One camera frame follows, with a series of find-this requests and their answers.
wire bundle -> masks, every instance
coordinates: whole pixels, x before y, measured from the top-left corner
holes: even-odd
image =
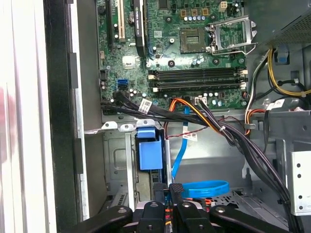
[[[154,120],[165,122],[191,122],[200,124],[203,126],[211,127],[214,131],[223,135],[230,145],[236,146],[238,150],[245,156],[247,162],[256,175],[278,194],[280,202],[283,204],[285,213],[287,215],[289,230],[293,233],[304,232],[300,217],[293,216],[291,214],[289,191],[274,167],[269,162],[268,158],[254,142],[249,140],[244,135],[244,133],[240,132],[230,124],[227,124],[223,121],[218,121],[202,101],[199,101],[199,104],[206,116],[197,107],[183,99],[174,99],[171,103],[171,111],[167,111],[152,105],[148,114],[139,112],[139,106],[131,102],[125,95],[123,95],[122,92],[116,92],[115,99],[120,104],[122,104],[122,106],[114,106],[110,103],[102,103],[102,107],[120,113],[126,113],[138,118],[152,118]],[[195,115],[186,115],[172,112],[178,102],[188,106],[195,113]]]

metal bracket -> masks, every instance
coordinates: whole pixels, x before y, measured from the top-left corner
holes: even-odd
[[[136,128],[140,127],[156,127],[156,122],[152,119],[139,119],[137,120],[136,125],[123,124],[119,128],[118,124],[115,121],[107,121],[103,124],[101,128],[94,130],[85,130],[84,134],[95,135],[98,133],[103,133],[106,130],[119,130],[120,132],[127,133],[133,132],[136,130]]]
[[[230,26],[232,24],[236,23],[242,23],[243,24],[243,36],[245,38],[245,42],[239,43],[239,44],[231,44],[227,47],[223,47],[221,43],[221,30],[223,26]],[[217,23],[211,23],[208,24],[206,27],[206,30],[211,34],[212,36],[212,43],[211,43],[211,53],[214,55],[227,55],[231,53],[243,53],[245,55],[248,55],[251,51],[253,51],[256,48],[256,43],[252,43],[253,38],[256,36],[257,31],[253,30],[253,28],[256,27],[256,23],[251,21],[248,16],[242,16],[238,18],[228,19],[225,21],[217,22]],[[244,52],[242,47],[245,46],[253,46],[252,49],[249,52]],[[230,50],[228,52],[218,53],[220,51],[224,50]]]

blue strap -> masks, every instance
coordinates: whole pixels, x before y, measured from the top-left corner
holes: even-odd
[[[185,114],[190,114],[190,108],[188,106],[185,107],[184,113]],[[188,126],[188,122],[184,122],[183,126]],[[186,148],[187,148],[187,142],[188,142],[188,140],[183,138],[182,143],[181,143],[180,151],[177,154],[177,157],[175,159],[175,162],[174,162],[173,168],[172,168],[172,177],[173,177],[173,179],[175,179],[175,177],[176,177],[177,171],[179,169],[179,165],[180,165],[181,160],[182,160],[182,158],[183,158],[183,156],[185,154],[185,151],[186,151]]]
[[[183,198],[211,198],[229,192],[227,181],[200,181],[183,183]]]

yellow wire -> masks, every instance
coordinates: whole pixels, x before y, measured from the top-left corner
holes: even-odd
[[[198,111],[195,107],[193,107],[191,104],[189,104],[187,101],[185,101],[185,100],[183,100],[183,99],[176,99],[176,100],[179,101],[179,102],[182,102],[183,104],[185,104],[185,105],[187,105],[187,106],[189,106],[194,112],[196,112],[196,114],[197,114],[209,127],[211,127],[214,131],[216,131],[217,133],[219,133],[218,130],[215,129],[215,128],[209,123],[209,121],[207,121],[207,119],[204,117],[204,115],[202,115],[201,112]]]
[[[276,82],[276,78],[274,76],[274,72],[273,72],[273,66],[272,66],[272,58],[273,58],[273,49],[269,50],[269,55],[268,55],[268,70],[269,70],[269,74],[270,74],[270,79],[272,81],[272,83],[274,84],[274,86],[282,93],[287,94],[287,95],[291,95],[291,96],[305,96],[307,94],[311,93],[311,90],[305,91],[305,92],[292,92],[292,91],[287,91],[284,90],[283,88],[281,88],[280,86],[277,85]]]

ram slot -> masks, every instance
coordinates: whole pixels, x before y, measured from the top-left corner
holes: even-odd
[[[201,90],[228,90],[240,89],[245,79],[238,78],[233,80],[220,81],[195,81],[195,82],[173,82],[173,83],[153,83],[153,92],[180,92],[180,91],[201,91]]]
[[[149,80],[159,80],[162,82],[175,82],[181,80],[209,79],[209,78],[232,78],[237,75],[235,68],[215,68],[215,69],[192,69],[174,71],[149,71]]]
[[[125,42],[124,3],[123,3],[123,0],[117,0],[117,4],[118,4],[119,40],[121,42]]]
[[[112,0],[106,0],[105,1],[106,5],[106,19],[107,19],[107,40],[108,40],[108,45],[113,49],[113,24],[112,24]]]

